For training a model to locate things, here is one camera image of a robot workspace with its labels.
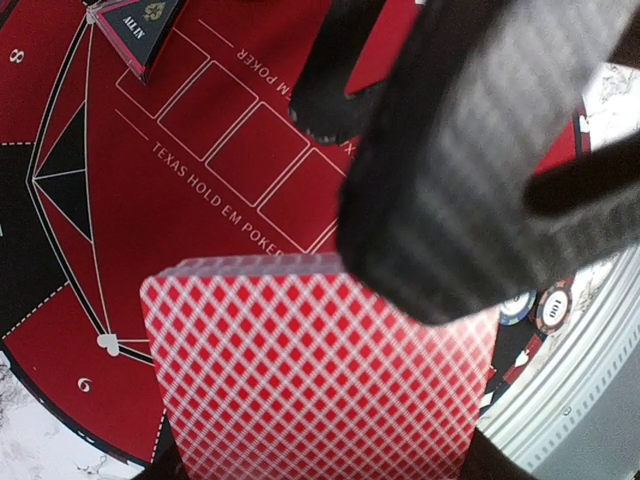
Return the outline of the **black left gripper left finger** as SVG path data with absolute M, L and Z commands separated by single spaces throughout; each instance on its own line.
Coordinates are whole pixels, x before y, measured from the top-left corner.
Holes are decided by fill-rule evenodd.
M 188 480 L 177 446 L 169 447 L 155 463 L 145 468 L 133 480 Z

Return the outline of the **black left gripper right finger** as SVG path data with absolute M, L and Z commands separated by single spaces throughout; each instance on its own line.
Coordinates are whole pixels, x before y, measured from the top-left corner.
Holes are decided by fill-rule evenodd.
M 534 480 L 498 449 L 478 428 L 467 452 L 467 478 L 470 480 Z

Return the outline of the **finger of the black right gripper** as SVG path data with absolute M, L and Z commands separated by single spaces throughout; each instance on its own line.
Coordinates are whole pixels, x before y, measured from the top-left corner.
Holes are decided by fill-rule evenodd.
M 524 190 L 523 203 L 537 216 L 559 218 L 638 195 L 639 136 L 633 134 L 534 175 Z
M 338 145 L 363 133 L 380 98 L 379 81 L 354 94 L 346 87 L 385 3 L 334 0 L 293 87 L 289 117 L 321 145 Z

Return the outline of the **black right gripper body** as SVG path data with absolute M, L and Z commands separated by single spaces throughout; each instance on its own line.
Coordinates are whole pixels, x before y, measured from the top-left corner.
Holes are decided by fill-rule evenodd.
M 639 195 L 545 218 L 524 190 L 635 1 L 438 1 L 419 15 L 343 184 L 346 269 L 441 325 L 639 240 Z

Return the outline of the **green blue chip stack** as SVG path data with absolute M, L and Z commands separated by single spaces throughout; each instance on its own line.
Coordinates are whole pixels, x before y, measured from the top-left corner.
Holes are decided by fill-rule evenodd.
M 533 309 L 537 291 L 530 290 L 499 305 L 499 323 L 513 326 L 523 321 Z

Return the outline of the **red playing card deck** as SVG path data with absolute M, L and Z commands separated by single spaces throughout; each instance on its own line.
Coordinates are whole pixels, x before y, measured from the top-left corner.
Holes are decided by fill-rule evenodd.
M 193 479 L 454 479 L 498 326 L 404 315 L 338 256 L 192 259 L 140 289 Z

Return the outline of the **red black chip stack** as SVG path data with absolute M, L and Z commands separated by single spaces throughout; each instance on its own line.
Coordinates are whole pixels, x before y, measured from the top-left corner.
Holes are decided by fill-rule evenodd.
M 568 280 L 561 280 L 543 292 L 534 318 L 536 328 L 542 334 L 554 334 L 566 323 L 573 304 L 571 286 Z

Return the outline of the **black triangular all-in marker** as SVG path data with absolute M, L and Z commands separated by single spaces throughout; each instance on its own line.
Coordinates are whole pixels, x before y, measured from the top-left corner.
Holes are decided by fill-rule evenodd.
M 86 4 L 92 21 L 143 84 L 187 1 L 92 1 Z

